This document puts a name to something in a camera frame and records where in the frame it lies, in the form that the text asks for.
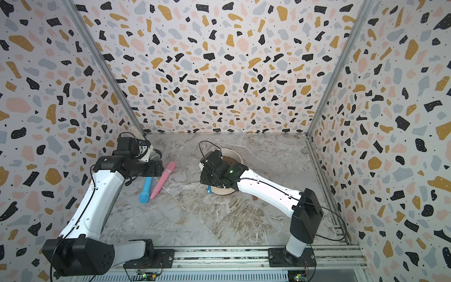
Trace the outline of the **cream ceramic pot with mud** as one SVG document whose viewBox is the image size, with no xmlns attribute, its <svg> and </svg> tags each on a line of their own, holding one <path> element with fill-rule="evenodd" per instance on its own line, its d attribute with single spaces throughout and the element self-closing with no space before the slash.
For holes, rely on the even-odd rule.
<svg viewBox="0 0 451 282">
<path fill-rule="evenodd" d="M 237 182 L 245 169 L 240 155 L 225 148 L 203 155 L 199 167 L 200 183 L 219 196 L 230 195 L 238 190 Z"/>
</svg>

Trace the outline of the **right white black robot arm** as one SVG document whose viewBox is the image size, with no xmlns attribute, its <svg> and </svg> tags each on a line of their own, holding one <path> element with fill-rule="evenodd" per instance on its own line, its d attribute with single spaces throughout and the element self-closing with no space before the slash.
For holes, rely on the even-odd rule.
<svg viewBox="0 0 451 282">
<path fill-rule="evenodd" d="M 255 196 L 291 219 L 290 237 L 285 245 L 287 257 L 301 257 L 307 245 L 314 242 L 324 212 L 313 190 L 285 188 L 258 175 L 242 163 L 234 162 L 229 165 L 223 160 L 220 150 L 203 156 L 200 168 L 200 183 Z"/>
</svg>

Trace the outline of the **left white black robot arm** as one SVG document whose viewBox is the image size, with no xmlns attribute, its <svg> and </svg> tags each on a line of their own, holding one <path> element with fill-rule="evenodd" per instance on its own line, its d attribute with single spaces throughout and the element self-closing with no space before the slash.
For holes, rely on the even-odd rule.
<svg viewBox="0 0 451 282">
<path fill-rule="evenodd" d="M 48 239 L 42 248 L 50 275 L 100 276 L 120 264 L 137 267 L 154 263 L 150 239 L 107 244 L 101 242 L 101 235 L 126 180 L 159 177 L 163 171 L 162 161 L 141 161 L 126 155 L 100 157 L 79 208 L 60 235 Z"/>
</svg>

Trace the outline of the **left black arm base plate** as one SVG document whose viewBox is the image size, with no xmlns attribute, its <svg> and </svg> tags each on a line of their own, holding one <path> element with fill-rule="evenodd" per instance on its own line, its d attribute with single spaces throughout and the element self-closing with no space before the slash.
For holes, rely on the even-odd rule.
<svg viewBox="0 0 451 282">
<path fill-rule="evenodd" d="M 174 258 L 175 249 L 156 249 L 151 255 L 128 261 L 123 266 L 126 269 L 171 269 Z"/>
</svg>

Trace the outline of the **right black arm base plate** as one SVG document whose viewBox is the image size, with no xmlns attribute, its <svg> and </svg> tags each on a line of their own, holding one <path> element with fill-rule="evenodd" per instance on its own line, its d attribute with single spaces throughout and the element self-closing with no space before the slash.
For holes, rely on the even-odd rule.
<svg viewBox="0 0 451 282">
<path fill-rule="evenodd" d="M 315 254 L 311 248 L 305 248 L 300 257 L 295 257 L 284 248 L 269 248 L 270 267 L 316 267 Z"/>
</svg>

